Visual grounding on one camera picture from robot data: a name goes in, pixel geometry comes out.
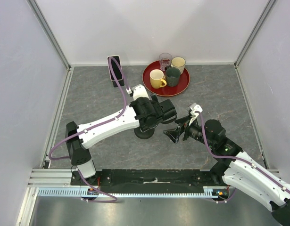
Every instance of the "metal edge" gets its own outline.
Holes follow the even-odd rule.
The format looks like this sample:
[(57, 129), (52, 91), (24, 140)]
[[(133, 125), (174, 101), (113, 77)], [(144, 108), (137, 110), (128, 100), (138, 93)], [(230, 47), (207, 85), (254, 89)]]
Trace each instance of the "metal edge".
[(241, 87), (241, 91), (242, 91), (242, 94), (243, 94), (243, 97), (244, 97), (244, 100), (245, 100), (245, 104), (246, 104), (248, 112), (249, 112), (249, 118), (250, 118), (250, 120), (252, 122), (252, 125), (253, 125), (253, 130), (254, 130), (254, 133), (255, 133), (255, 136), (256, 136), (256, 140), (257, 140), (257, 143), (258, 143), (259, 150), (260, 150), (261, 155), (262, 155), (263, 163), (265, 165), (265, 168), (269, 169), (269, 166), (268, 166), (268, 164), (266, 162), (266, 159), (265, 159), (265, 156), (264, 156), (263, 146), (262, 146), (262, 143), (261, 143), (261, 140), (260, 140), (260, 136), (259, 136), (259, 133), (258, 133), (258, 129), (257, 129), (257, 123), (256, 123), (255, 117), (253, 115), (252, 107), (251, 107), (251, 105), (249, 103), (246, 91), (245, 91), (245, 89), (243, 87), (242, 79), (240, 77), (240, 74), (239, 74), (239, 71), (238, 71), (238, 67), (235, 67), (235, 71), (236, 71), (237, 78), (238, 78), (238, 81), (239, 81), (239, 84), (240, 84), (240, 87)]
[(66, 77), (64, 79), (63, 88), (62, 88), (59, 102), (58, 102), (58, 106), (57, 106), (56, 112), (55, 112), (55, 117), (54, 117), (54, 120), (51, 124), (49, 138), (47, 139), (47, 142), (45, 144), (45, 149), (43, 152), (43, 157), (42, 157), (42, 162), (41, 162), (40, 168), (42, 168), (44, 166), (47, 154), (55, 144), (56, 136), (57, 136), (63, 108), (65, 105), (68, 89), (70, 86), (70, 81), (71, 81), (71, 78), (73, 76), (73, 72), (74, 72), (74, 68), (72, 67), (72, 68), (70, 68), (70, 70), (67, 71)]
[[(148, 66), (152, 62), (149, 63), (124, 63), (122, 66)], [(188, 62), (186, 65), (234, 65), (235, 62)], [(72, 64), (72, 67), (95, 67), (95, 66), (107, 66), (108, 63), (101, 64)]]
[[(44, 197), (108, 197), (104, 194), (91, 194), (88, 192), (89, 188), (56, 188), (56, 187), (41, 187), (39, 188), (38, 196)], [(212, 195), (212, 188), (203, 188), (202, 193), (109, 193), (117, 198), (217, 198)]]
[(17, 218), (16, 226), (28, 226), (30, 224), (34, 206), (37, 199), (38, 188), (28, 187)]
[[(279, 171), (268, 169), (269, 172), (280, 177)], [(28, 187), (55, 187), (55, 188), (88, 188), (88, 186), (70, 185), (72, 173), (70, 169), (33, 169)], [(204, 186), (204, 188), (219, 188), (219, 186)]]
[(36, 15), (39, 23), (41, 24), (41, 27), (43, 28), (44, 32), (46, 33), (47, 37), (49, 38), (52, 46), (56, 50), (57, 54), (59, 55), (62, 63), (67, 69), (71, 68), (70, 63), (68, 62), (65, 54), (63, 53), (60, 45), (58, 44), (57, 39), (55, 38), (50, 26), (48, 25), (42, 11), (40, 10), (40, 7), (36, 0), (27, 0), (28, 4), (30, 5), (31, 9), (33, 10), (34, 14)]
[(269, 15), (270, 11), (272, 10), (273, 6), (275, 5), (277, 0), (269, 0), (264, 7), (259, 19), (257, 20), (252, 32), (250, 33), (247, 41), (245, 42), (241, 52), (239, 53), (236, 61), (235, 61), (235, 66), (238, 67), (243, 60), (245, 54), (247, 53), (249, 47), (253, 43), (253, 40), (255, 39), (256, 35), (258, 34), (259, 30), (261, 29), (263, 23), (265, 22), (267, 16)]

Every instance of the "white cable clip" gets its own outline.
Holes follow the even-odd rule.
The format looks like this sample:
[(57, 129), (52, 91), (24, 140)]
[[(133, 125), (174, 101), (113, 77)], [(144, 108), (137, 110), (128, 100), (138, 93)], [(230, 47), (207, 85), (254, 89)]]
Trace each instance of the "white cable clip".
[(126, 91), (127, 91), (128, 94), (132, 94), (132, 91), (131, 91), (130, 87), (129, 87), (129, 89), (126, 88)]

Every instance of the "cup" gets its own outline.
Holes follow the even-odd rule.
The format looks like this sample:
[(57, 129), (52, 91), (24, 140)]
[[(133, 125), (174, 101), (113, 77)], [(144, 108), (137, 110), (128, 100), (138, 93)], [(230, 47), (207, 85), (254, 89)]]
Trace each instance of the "cup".
[(155, 89), (164, 87), (167, 85), (167, 82), (163, 79), (164, 73), (159, 69), (154, 69), (150, 72), (150, 83), (151, 86)]
[(166, 67), (171, 64), (172, 56), (169, 53), (162, 53), (159, 55), (159, 65), (162, 71), (166, 70)]
[(176, 67), (177, 69), (179, 69), (179, 71), (181, 72), (181, 74), (184, 71), (184, 67), (186, 65), (186, 61), (185, 59), (183, 59), (182, 57), (174, 57), (171, 61), (171, 66), (166, 67), (166, 70), (170, 67)]
[(166, 82), (168, 86), (177, 86), (181, 72), (176, 67), (171, 67), (166, 70)]

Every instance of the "dark green mug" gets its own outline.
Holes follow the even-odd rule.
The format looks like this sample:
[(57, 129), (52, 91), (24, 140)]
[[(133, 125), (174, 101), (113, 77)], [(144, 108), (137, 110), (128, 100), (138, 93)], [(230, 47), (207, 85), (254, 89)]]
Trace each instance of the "dark green mug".
[(166, 70), (166, 82), (167, 86), (177, 86), (181, 77), (181, 71), (176, 67), (167, 68)]

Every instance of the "marble-patterned floor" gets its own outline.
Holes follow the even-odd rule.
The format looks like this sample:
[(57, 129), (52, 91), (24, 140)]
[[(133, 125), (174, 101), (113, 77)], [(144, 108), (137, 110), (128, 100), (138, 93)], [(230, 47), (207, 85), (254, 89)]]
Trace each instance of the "marble-patterned floor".
[[(233, 65), (188, 65), (191, 81), (181, 94), (170, 97), (178, 117), (186, 116), (186, 107), (196, 102), (203, 108), (205, 120), (220, 120), (226, 135), (258, 163), (262, 156)], [(123, 66), (130, 86), (142, 84), (145, 66)], [(84, 124), (122, 109), (123, 100), (114, 88), (106, 66), (76, 67), (70, 83), (56, 142), (64, 139), (65, 125), (71, 121)], [(210, 169), (216, 160), (205, 146), (189, 138), (173, 144), (163, 130), (175, 124), (160, 124), (148, 140), (126, 130), (93, 146), (90, 151), (98, 169)], [(68, 155), (66, 145), (53, 156)], [(51, 168), (70, 168), (68, 159), (53, 161)]]

